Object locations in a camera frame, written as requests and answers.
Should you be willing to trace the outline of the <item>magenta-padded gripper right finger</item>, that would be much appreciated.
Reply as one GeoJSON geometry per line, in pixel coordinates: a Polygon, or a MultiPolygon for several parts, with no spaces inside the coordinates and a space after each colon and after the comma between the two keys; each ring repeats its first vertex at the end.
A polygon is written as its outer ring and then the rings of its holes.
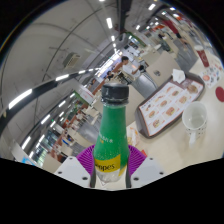
{"type": "Polygon", "coordinates": [[[147,157],[134,146],[129,146],[126,171],[126,187],[140,188],[165,176],[165,172],[151,157],[147,157]]]}

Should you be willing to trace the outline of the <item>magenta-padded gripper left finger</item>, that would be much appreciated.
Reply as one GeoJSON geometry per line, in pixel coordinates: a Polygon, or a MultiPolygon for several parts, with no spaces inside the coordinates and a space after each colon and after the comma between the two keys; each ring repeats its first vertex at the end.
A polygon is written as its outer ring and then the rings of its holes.
{"type": "Polygon", "coordinates": [[[93,150],[94,146],[91,145],[76,157],[68,156],[54,174],[81,187],[94,188],[96,171],[93,150]]]}

